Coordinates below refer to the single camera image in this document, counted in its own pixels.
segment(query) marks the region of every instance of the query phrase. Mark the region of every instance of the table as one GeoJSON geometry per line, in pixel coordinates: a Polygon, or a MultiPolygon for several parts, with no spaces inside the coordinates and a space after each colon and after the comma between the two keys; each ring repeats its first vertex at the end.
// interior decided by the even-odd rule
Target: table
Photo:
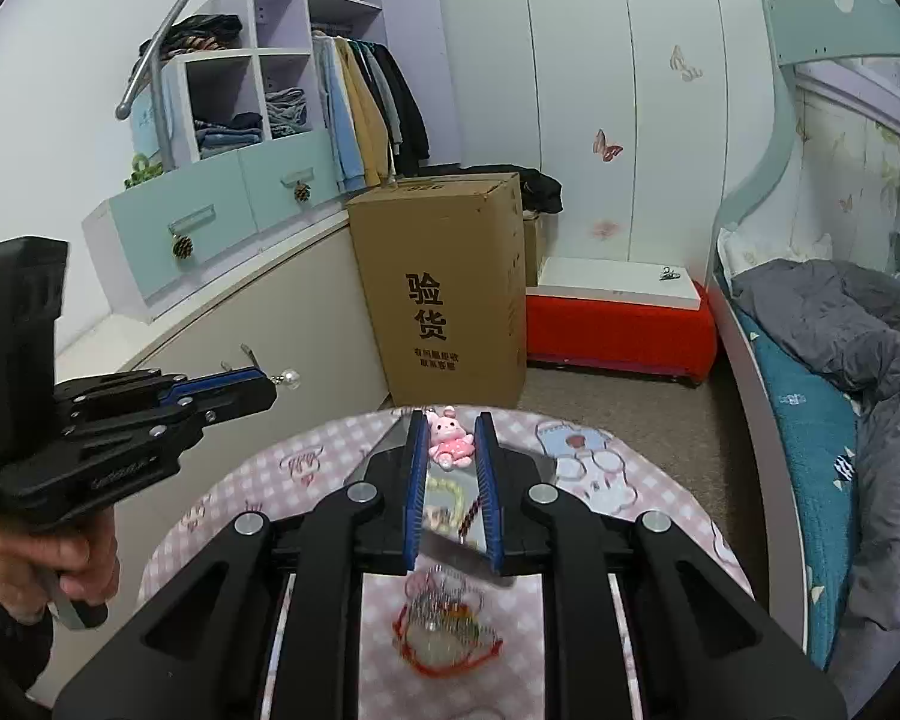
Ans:
{"type": "MultiPolygon", "coordinates": [[[[208,491],[167,533],[144,571],[138,602],[145,603],[233,517],[247,509],[281,519],[308,512],[343,485],[397,420],[393,409],[327,422],[265,449],[208,491]]],[[[557,486],[595,512],[634,520],[666,512],[752,595],[746,575],[713,520],[693,495],[646,458],[604,430],[536,413],[458,407],[472,425],[482,410],[493,416],[502,445],[557,459],[557,486]]],[[[421,556],[418,569],[429,565],[421,556]]],[[[422,678],[394,648],[391,623],[404,603],[403,577],[365,576],[361,627],[361,720],[527,720],[543,717],[543,619],[539,577],[521,577],[510,589],[480,584],[484,612],[503,637],[499,658],[461,677],[422,678]]],[[[616,581],[611,586],[619,597],[616,581]]],[[[634,718],[642,720],[626,619],[618,618],[634,718]]],[[[276,664],[271,663],[261,717],[269,717],[276,664]]]]}

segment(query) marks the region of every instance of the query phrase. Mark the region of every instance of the gray blanket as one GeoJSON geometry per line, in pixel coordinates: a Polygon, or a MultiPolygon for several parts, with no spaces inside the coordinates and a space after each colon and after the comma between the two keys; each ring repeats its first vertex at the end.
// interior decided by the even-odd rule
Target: gray blanket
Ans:
{"type": "Polygon", "coordinates": [[[900,660],[900,285],[850,263],[775,260],[733,280],[790,355],[861,397],[861,541],[827,673],[858,712],[900,660]]]}

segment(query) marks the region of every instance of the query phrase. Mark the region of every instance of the blue bedsheet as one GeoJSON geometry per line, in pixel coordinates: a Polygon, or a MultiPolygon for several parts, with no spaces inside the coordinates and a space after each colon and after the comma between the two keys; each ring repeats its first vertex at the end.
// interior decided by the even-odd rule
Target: blue bedsheet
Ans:
{"type": "Polygon", "coordinates": [[[823,669],[859,541],[856,418],[847,396],[790,357],[747,314],[734,310],[754,348],[787,456],[807,564],[807,655],[823,669]]]}

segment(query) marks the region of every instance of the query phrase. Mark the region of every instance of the floor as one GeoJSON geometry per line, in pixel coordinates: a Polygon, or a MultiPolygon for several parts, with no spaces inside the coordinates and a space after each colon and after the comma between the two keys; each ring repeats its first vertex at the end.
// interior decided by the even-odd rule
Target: floor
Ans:
{"type": "Polygon", "coordinates": [[[690,490],[766,607],[767,541],[754,450],[724,354],[696,389],[650,376],[531,367],[520,409],[605,428],[690,490]]]}

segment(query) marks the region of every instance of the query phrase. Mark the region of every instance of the metal rod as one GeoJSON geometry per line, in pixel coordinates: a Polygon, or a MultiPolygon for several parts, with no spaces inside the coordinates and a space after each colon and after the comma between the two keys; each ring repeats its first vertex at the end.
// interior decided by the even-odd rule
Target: metal rod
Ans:
{"type": "MultiPolygon", "coordinates": [[[[173,22],[176,21],[176,17],[180,15],[180,11],[186,6],[186,4],[190,0],[177,0],[173,7],[170,9],[170,13],[167,14],[167,18],[163,20],[160,28],[156,30],[154,33],[154,37],[151,39],[149,46],[146,47],[146,51],[144,55],[141,57],[140,62],[137,64],[136,70],[133,72],[132,76],[130,76],[130,82],[127,84],[127,90],[124,92],[124,96],[120,100],[120,104],[117,105],[116,115],[117,119],[122,121],[126,119],[130,115],[130,108],[132,108],[133,100],[136,100],[137,95],[140,94],[140,91],[144,87],[144,78],[146,76],[146,72],[151,67],[151,60],[156,57],[157,66],[159,66],[160,60],[160,47],[163,45],[163,39],[167,36],[167,32],[170,31],[170,27],[173,26],[173,22]]],[[[157,105],[157,100],[163,98],[163,90],[159,87],[159,84],[154,84],[154,119],[156,122],[159,122],[160,119],[165,119],[164,111],[162,110],[162,106],[157,105]]],[[[160,129],[157,127],[157,138],[160,136],[160,129]]],[[[163,143],[160,143],[161,151],[163,151],[163,143]]]]}

